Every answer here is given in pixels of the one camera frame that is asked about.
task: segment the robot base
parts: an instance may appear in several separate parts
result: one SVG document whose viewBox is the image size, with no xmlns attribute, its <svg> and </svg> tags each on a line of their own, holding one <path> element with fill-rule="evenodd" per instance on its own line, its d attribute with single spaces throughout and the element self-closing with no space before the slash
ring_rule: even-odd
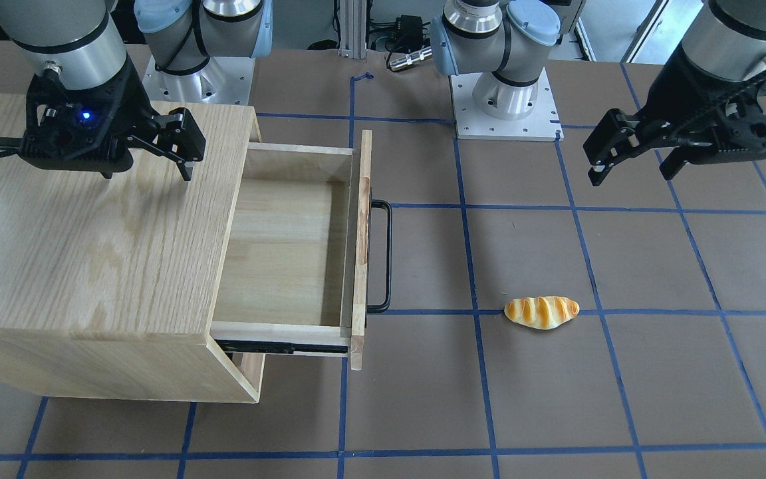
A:
<svg viewBox="0 0 766 479">
<path fill-rule="evenodd" d="M 164 92 L 164 82 L 160 73 L 156 73 L 156 60 L 150 58 L 144 75 L 144 89 L 154 101 L 187 101 L 190 103 L 215 103 L 219 105 L 247 105 L 250 103 L 250 87 L 253 85 L 254 58 L 215 57 L 223 72 L 228 76 L 227 83 L 217 93 L 203 98 L 173 98 Z"/>
<path fill-rule="evenodd" d="M 457 119 L 457 136 L 464 140 L 525 140 L 526 142 L 554 142 L 563 129 L 557 117 L 554 96 L 548 84 L 545 69 L 537 80 L 539 88 L 534 110 L 519 120 L 491 117 L 481 110 L 471 96 L 482 73 L 455 75 L 451 79 L 453 114 Z"/>
</svg>

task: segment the croissant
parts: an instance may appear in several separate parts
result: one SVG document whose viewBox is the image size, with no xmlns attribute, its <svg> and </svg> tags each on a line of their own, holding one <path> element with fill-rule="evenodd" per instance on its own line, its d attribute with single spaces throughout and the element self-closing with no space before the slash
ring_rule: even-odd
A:
<svg viewBox="0 0 766 479">
<path fill-rule="evenodd" d="M 514 299 L 504 308 L 510 321 L 536 329 L 554 329 L 578 315 L 578 303 L 562 296 Z"/>
</svg>

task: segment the cabinet side panel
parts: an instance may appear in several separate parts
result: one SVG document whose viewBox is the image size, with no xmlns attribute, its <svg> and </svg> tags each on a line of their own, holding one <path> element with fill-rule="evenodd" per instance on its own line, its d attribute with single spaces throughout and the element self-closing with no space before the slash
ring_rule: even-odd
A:
<svg viewBox="0 0 766 479">
<path fill-rule="evenodd" d="M 211 339 L 179 345 L 0 337 L 0 381 L 52 397 L 259 400 L 259 391 Z"/>
</svg>

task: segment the open drawer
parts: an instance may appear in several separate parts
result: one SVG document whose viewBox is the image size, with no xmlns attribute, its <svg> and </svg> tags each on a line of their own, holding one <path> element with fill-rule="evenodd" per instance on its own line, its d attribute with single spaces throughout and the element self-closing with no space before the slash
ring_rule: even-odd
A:
<svg viewBox="0 0 766 479">
<path fill-rule="evenodd" d="M 249 143 L 209 330 L 224 351 L 349 355 L 361 368 L 370 155 L 370 131 L 359 155 Z"/>
</svg>

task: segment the bread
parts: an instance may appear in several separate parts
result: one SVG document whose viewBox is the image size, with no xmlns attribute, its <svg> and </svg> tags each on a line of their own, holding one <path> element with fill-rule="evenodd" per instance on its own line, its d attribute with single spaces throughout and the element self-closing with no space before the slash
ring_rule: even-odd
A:
<svg viewBox="0 0 766 479">
<path fill-rule="evenodd" d="M 504 308 L 510 321 L 535 329 L 554 329 L 578 315 L 578 303 L 562 296 L 523 297 Z"/>
</svg>

